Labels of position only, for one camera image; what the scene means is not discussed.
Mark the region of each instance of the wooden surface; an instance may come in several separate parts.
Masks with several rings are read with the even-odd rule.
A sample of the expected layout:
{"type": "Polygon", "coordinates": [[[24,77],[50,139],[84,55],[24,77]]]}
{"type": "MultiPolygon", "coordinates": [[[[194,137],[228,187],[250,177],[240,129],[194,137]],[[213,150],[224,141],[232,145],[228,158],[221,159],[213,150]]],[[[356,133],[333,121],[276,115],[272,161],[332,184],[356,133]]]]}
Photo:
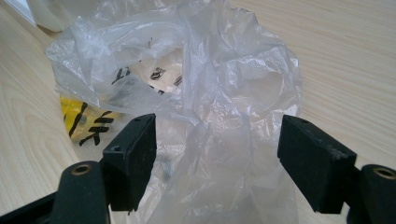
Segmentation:
{"type": "MultiPolygon", "coordinates": [[[[300,59],[301,116],[359,154],[396,169],[396,1],[242,0],[300,59]]],[[[44,48],[54,38],[0,2],[0,215],[56,190],[77,162],[44,48]]],[[[315,214],[296,190],[300,223],[315,214]]]]}

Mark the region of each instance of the plastic bag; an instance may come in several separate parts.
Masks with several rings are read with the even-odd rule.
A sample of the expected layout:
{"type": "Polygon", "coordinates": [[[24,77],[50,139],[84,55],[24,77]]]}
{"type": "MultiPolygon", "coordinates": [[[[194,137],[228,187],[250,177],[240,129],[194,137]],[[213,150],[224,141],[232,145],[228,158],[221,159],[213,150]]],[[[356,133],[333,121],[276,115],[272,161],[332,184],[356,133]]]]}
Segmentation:
{"type": "Polygon", "coordinates": [[[61,95],[119,114],[100,143],[76,142],[82,159],[99,160],[127,120],[157,115],[152,177],[120,223],[297,223],[276,147],[283,114],[299,111],[298,61],[253,13],[108,0],[46,54],[61,95]]]}

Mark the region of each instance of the black plastic part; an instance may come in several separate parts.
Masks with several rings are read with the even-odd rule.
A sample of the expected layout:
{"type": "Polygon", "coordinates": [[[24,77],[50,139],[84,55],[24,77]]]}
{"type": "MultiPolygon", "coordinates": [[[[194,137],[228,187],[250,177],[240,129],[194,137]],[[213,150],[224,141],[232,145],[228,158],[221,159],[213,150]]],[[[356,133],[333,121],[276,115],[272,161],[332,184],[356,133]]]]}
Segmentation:
{"type": "Polygon", "coordinates": [[[314,211],[341,212],[355,152],[309,121],[285,115],[277,156],[314,211]]]}
{"type": "Polygon", "coordinates": [[[99,162],[83,161],[64,170],[49,223],[110,223],[99,162]]]}
{"type": "Polygon", "coordinates": [[[137,210],[156,158],[155,115],[133,119],[103,151],[100,161],[113,211],[137,210]]]}
{"type": "Polygon", "coordinates": [[[380,165],[361,168],[360,189],[373,223],[396,223],[396,171],[380,165]]]}
{"type": "Polygon", "coordinates": [[[2,224],[47,224],[50,223],[50,212],[52,211],[55,193],[51,193],[32,203],[26,204],[17,210],[0,217],[2,224]]]}

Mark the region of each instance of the plastic wrap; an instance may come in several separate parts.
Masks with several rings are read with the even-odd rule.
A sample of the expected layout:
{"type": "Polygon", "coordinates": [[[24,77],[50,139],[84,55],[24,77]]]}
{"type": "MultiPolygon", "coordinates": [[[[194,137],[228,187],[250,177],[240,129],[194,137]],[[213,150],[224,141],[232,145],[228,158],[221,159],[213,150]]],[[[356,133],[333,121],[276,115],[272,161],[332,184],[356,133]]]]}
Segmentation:
{"type": "MultiPolygon", "coordinates": [[[[227,1],[105,1],[46,50],[57,90],[125,120],[157,115],[158,155],[137,212],[119,223],[297,223],[276,157],[301,99],[298,61],[227,1]]],[[[106,141],[76,144],[82,159],[106,141]]]]}

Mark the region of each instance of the yellow package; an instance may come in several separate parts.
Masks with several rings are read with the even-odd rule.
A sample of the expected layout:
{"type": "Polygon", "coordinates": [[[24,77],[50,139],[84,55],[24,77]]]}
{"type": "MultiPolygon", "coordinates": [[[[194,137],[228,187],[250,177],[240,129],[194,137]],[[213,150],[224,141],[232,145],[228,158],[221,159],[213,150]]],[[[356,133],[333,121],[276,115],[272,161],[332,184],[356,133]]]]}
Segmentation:
{"type": "Polygon", "coordinates": [[[61,107],[66,130],[71,140],[78,142],[80,146],[91,139],[96,146],[99,145],[100,134],[107,133],[110,124],[120,116],[118,113],[63,96],[61,107]]]}

